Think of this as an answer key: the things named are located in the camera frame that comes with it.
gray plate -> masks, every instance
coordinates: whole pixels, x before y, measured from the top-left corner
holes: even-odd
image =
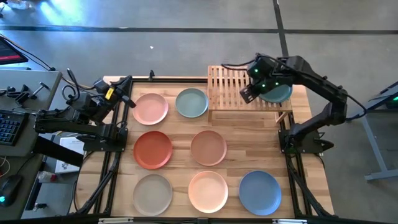
[[[173,188],[163,176],[151,174],[142,178],[134,188],[132,199],[137,211],[146,216],[166,211],[173,197]]]

desk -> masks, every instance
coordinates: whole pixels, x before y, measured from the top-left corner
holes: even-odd
[[[55,91],[60,83],[60,72],[42,72],[42,71],[27,71],[27,70],[0,70],[0,88],[7,88],[13,86],[16,91],[22,88],[22,84],[26,84],[30,91],[38,89],[39,82],[45,83],[50,90],[42,90],[37,94],[36,100],[27,100],[24,106],[35,110],[48,109],[54,97]],[[1,109],[11,110],[17,107],[13,98],[0,96]],[[9,175],[15,174],[20,166],[31,156],[34,143],[38,134],[33,129],[34,116],[29,116],[29,121],[25,129],[19,136],[19,141],[16,146],[0,146],[0,156],[7,156],[7,160],[11,164],[10,171],[4,176],[0,177],[0,182]],[[10,207],[0,207],[0,220],[15,220],[20,219],[24,211],[26,201],[29,197],[30,190],[34,180],[36,179],[39,167],[42,164],[43,155],[35,155],[19,172],[24,180],[19,189],[16,201]]]
[[[104,77],[108,81],[120,77]],[[132,193],[138,180],[147,174],[161,174],[169,179],[174,194],[170,207],[158,217],[218,217],[218,218],[261,218],[249,213],[239,201],[238,185],[243,175],[251,170],[264,170],[273,175],[282,188],[282,202],[278,210],[270,217],[294,217],[292,199],[285,157],[280,153],[278,130],[274,113],[263,112],[214,112],[212,124],[207,115],[190,119],[178,114],[175,109],[176,96],[186,88],[198,88],[206,92],[206,83],[135,83],[132,99],[136,100],[145,93],[158,93],[169,103],[169,112],[165,119],[153,126],[139,124],[132,116],[132,109],[127,119],[129,138],[126,150],[121,158],[118,180],[113,201],[112,216],[141,217],[133,206]],[[294,86],[291,97],[296,122],[304,122],[311,117],[305,87]],[[112,114],[105,119],[110,123]],[[228,151],[225,159],[214,167],[203,167],[190,156],[190,143],[196,133],[203,130],[220,133],[227,142]],[[169,162],[158,170],[145,170],[135,162],[132,149],[137,138],[147,131],[164,132],[173,144],[173,153]],[[90,197],[100,179],[104,153],[95,152],[83,165],[77,183],[76,203],[81,207]],[[303,155],[303,164],[307,185],[323,207],[333,213],[325,171],[314,155]],[[226,205],[218,212],[205,214],[196,210],[188,199],[188,185],[192,177],[204,170],[221,174],[227,181],[229,196]],[[301,191],[298,197],[302,201]],[[108,196],[108,189],[103,195],[102,209]]]

plate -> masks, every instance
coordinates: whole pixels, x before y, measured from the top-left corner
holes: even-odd
[[[226,141],[215,131],[202,131],[192,139],[191,154],[201,165],[217,165],[226,155]]]
[[[213,213],[225,205],[228,198],[228,186],[221,175],[213,171],[203,171],[191,180],[188,196],[197,210]]]
[[[163,96],[156,93],[142,95],[136,101],[132,110],[134,118],[144,125],[153,125],[161,122],[169,110],[169,104]]]
[[[197,118],[206,112],[209,105],[204,92],[196,88],[187,88],[175,99],[177,111],[184,117]]]
[[[155,216],[166,211],[173,197],[173,188],[163,176],[151,174],[137,183],[133,192],[134,207],[143,215]]]
[[[274,213],[282,199],[278,182],[267,172],[257,170],[247,173],[239,185],[239,199],[255,215]]]
[[[266,94],[259,95],[260,99],[270,103],[281,103],[292,95],[293,88],[288,85],[281,85]]]
[[[169,137],[160,131],[149,131],[140,136],[133,149],[137,163],[145,169],[158,169],[169,161],[173,145]]]

yellow label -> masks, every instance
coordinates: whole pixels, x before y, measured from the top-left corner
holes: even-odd
[[[113,91],[114,91],[114,88],[109,88],[108,92],[105,95],[105,99],[109,100],[112,96]]]

keyboard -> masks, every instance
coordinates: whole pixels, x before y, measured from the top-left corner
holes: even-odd
[[[28,117],[29,113],[0,110],[0,145],[14,146]]]

